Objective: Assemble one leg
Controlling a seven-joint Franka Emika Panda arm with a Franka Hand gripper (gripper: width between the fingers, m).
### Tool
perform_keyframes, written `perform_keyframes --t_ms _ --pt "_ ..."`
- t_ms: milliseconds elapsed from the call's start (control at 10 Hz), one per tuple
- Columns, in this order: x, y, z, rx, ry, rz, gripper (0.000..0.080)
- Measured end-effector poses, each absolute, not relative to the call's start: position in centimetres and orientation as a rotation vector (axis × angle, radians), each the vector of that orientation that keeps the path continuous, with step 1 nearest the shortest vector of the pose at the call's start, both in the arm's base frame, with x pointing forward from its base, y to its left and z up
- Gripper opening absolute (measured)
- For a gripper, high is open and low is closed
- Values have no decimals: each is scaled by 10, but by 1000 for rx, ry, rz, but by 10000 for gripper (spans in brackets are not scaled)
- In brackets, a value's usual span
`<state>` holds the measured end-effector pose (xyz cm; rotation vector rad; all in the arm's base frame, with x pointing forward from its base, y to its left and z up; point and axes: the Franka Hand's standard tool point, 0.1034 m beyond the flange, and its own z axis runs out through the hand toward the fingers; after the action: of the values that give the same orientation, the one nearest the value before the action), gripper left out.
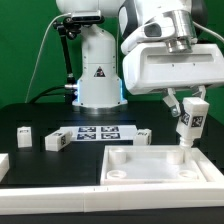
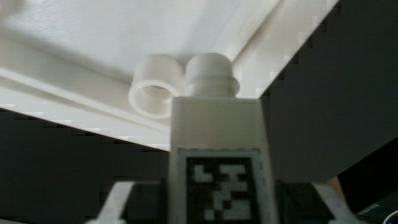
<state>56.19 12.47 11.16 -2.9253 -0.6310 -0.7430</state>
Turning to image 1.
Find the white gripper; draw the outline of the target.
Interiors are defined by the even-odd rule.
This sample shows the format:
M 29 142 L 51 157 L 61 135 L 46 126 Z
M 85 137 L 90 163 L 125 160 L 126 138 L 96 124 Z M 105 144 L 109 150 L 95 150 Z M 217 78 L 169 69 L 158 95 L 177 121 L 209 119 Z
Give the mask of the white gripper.
M 216 44 L 196 44 L 191 53 L 169 53 L 162 42 L 142 43 L 124 57 L 123 76 L 133 95 L 165 89 L 163 101 L 172 116 L 179 117 L 181 108 L 175 89 L 191 87 L 194 97 L 204 99 L 204 85 L 224 84 L 224 56 Z

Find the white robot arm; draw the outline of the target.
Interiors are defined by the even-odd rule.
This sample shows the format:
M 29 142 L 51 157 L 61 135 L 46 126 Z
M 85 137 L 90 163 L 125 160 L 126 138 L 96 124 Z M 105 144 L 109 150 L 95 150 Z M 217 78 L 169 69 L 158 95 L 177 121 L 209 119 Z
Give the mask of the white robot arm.
M 200 98 L 224 85 L 224 56 L 215 44 L 200 44 L 207 23 L 204 0 L 56 0 L 74 22 L 116 17 L 124 42 L 123 75 L 133 95 L 162 92 L 174 116 L 177 90 Z

